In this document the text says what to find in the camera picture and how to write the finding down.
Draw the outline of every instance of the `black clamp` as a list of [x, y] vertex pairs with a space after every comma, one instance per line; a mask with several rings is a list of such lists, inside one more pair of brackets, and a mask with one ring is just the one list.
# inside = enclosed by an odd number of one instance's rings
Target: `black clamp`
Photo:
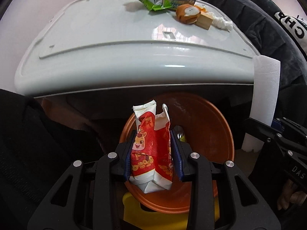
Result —
[[276, 120], [281, 130], [248, 118], [244, 122], [246, 133], [278, 149], [276, 159], [281, 170], [307, 193], [307, 129], [286, 118]]
[[[280, 224], [260, 193], [232, 162], [218, 164], [194, 153], [189, 144], [171, 133], [174, 168], [182, 182], [192, 182], [188, 217], [189, 230], [280, 230]], [[28, 230], [113, 230], [138, 229], [119, 220], [115, 181], [130, 176], [130, 153], [135, 139], [98, 161], [75, 161], [40, 203]], [[212, 180], [216, 180], [220, 219], [214, 222]]]

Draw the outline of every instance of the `orange wrapped candy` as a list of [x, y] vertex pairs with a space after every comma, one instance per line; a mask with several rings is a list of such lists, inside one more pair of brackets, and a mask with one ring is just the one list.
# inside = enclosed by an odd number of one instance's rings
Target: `orange wrapped candy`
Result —
[[176, 17], [182, 23], [192, 24], [197, 21], [201, 11], [206, 11], [206, 9], [191, 4], [182, 4], [176, 10]]

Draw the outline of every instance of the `yellow plastic object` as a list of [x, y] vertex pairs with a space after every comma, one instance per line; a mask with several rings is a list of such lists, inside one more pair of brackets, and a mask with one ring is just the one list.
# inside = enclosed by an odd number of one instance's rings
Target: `yellow plastic object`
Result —
[[[122, 202], [124, 204], [124, 221], [143, 230], [186, 230], [188, 213], [185, 214], [163, 214], [160, 212], [147, 212], [141, 209], [140, 203], [126, 193]], [[218, 197], [214, 198], [214, 220], [220, 218]]]

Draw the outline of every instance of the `white tissue paper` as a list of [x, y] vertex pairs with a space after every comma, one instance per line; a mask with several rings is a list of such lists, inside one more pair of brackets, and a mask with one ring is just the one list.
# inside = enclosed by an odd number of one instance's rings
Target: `white tissue paper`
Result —
[[232, 21], [226, 21], [223, 17], [217, 17], [213, 12], [207, 12], [207, 13], [212, 16], [213, 18], [212, 25], [214, 27], [229, 31], [233, 29]]
[[[279, 88], [280, 61], [264, 55], [253, 57], [254, 93], [250, 117], [271, 126]], [[262, 149], [263, 142], [245, 134], [242, 149], [246, 152]]]
[[199, 9], [194, 6], [185, 9], [185, 16], [195, 16], [197, 14], [199, 14]]

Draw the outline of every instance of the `cartoon ox illustration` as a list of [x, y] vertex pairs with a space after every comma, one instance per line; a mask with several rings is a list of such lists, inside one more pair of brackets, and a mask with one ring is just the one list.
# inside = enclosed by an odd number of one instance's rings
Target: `cartoon ox illustration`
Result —
[[133, 150], [143, 150], [145, 148], [145, 137], [147, 132], [138, 132], [135, 137], [135, 142], [133, 144]]

